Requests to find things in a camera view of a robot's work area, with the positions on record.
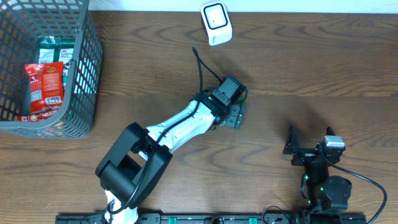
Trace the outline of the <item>red snack bag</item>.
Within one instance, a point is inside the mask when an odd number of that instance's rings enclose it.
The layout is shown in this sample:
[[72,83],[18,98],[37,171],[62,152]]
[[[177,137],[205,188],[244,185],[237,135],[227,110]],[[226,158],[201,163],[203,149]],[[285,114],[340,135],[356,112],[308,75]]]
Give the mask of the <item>red snack bag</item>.
[[61,107],[64,98],[63,62],[25,65],[30,80],[30,112]]

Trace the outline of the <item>green lid jar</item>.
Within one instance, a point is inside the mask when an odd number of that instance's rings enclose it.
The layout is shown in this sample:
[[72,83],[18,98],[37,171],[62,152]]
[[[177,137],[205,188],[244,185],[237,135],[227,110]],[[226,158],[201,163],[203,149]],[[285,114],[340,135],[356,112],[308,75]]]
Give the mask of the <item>green lid jar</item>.
[[246,90],[245,92],[244,92],[244,96],[240,96],[239,98],[238,98],[238,103],[239,104],[242,104],[242,103],[244,103],[245,101],[246,101],[246,98],[248,97],[248,90]]

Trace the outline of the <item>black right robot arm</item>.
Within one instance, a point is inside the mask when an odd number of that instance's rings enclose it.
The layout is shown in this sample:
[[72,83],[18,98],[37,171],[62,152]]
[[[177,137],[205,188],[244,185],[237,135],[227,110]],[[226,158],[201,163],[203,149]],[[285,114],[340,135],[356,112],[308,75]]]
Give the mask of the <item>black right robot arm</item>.
[[348,208],[352,183],[329,173],[329,167],[340,161],[345,150],[343,138],[331,127],[322,141],[309,148],[300,146],[297,132],[290,126],[283,153],[292,156],[293,166],[304,167],[302,195],[309,199],[312,212],[341,213]]

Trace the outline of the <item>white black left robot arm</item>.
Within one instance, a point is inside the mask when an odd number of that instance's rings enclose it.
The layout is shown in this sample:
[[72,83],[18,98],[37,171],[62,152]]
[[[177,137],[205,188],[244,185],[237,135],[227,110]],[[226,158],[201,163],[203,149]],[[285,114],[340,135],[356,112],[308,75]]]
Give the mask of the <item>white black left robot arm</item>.
[[194,94],[188,106],[159,124],[128,125],[98,164],[95,174],[107,207],[102,223],[136,223],[138,206],[148,197],[170,163],[173,153],[211,127],[238,129],[248,89],[235,77]]

